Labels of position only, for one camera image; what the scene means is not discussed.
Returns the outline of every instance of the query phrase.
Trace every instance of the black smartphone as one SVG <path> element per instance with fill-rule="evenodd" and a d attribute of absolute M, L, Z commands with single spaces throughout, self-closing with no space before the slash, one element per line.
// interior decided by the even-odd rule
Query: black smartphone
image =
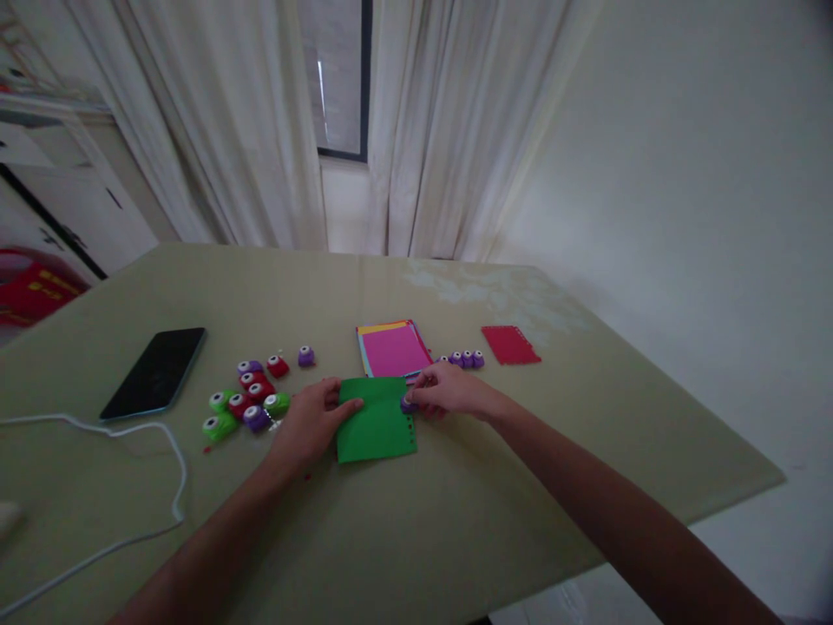
<path fill-rule="evenodd" d="M 206 335 L 205 328 L 159 332 L 104 407 L 100 419 L 135 417 L 168 408 L 180 392 Z"/>

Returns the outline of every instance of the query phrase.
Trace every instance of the beige tablecloth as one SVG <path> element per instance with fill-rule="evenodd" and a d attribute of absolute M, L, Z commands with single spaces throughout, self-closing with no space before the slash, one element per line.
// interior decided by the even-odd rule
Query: beige tablecloth
<path fill-rule="evenodd" d="M 532 267 L 274 249 L 165 245 L 0 352 L 0 416 L 66 411 L 93 423 L 151 337 L 208 338 L 162 413 L 191 471 L 178 530 L 127 548 L 13 622 L 112 614 L 264 456 L 240 430 L 204 454 L 208 397 L 235 364 L 301 345 L 282 390 L 363 374 L 355 326 L 414 319 L 436 355 L 482 349 L 477 373 L 630 477 L 690 523 L 782 473 L 628 343 Z M 480 327 L 517 325 L 543 358 L 499 366 Z M 140 419 L 114 424 L 127 427 Z M 330 457 L 282 502 L 234 622 L 466 622 L 601 562 L 508 447 L 471 418 L 417 420 L 419 452 L 338 466 Z M 27 521 L 2 549 L 0 603 L 123 537 L 170 522 L 178 465 L 160 433 L 118 441 L 65 424 L 0 429 L 0 499 Z"/>

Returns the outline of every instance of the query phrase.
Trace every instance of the window frame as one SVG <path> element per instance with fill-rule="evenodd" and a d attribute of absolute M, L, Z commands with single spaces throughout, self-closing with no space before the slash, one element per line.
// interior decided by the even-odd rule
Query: window frame
<path fill-rule="evenodd" d="M 359 152 L 318 148 L 318 156 L 345 161 L 367 162 L 367 129 L 371 116 L 371 43 L 373 39 L 373 0 L 362 0 L 362 81 Z"/>

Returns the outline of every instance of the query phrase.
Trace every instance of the person's left hand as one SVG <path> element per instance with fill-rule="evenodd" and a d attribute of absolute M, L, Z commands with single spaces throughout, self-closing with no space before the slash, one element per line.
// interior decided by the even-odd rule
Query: person's left hand
<path fill-rule="evenodd" d="M 338 427 L 364 405 L 361 399 L 338 405 L 340 388 L 340 379 L 327 378 L 292 397 L 267 463 L 295 478 L 324 454 Z"/>

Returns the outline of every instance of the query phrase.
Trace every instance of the curtain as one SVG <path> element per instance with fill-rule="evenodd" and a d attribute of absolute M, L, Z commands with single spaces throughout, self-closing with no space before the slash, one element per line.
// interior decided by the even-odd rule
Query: curtain
<path fill-rule="evenodd" d="M 295 0 L 69 0 L 183 240 L 326 249 Z"/>
<path fill-rule="evenodd" d="M 377 3 L 371 253 L 486 260 L 558 63 L 569 0 Z"/>

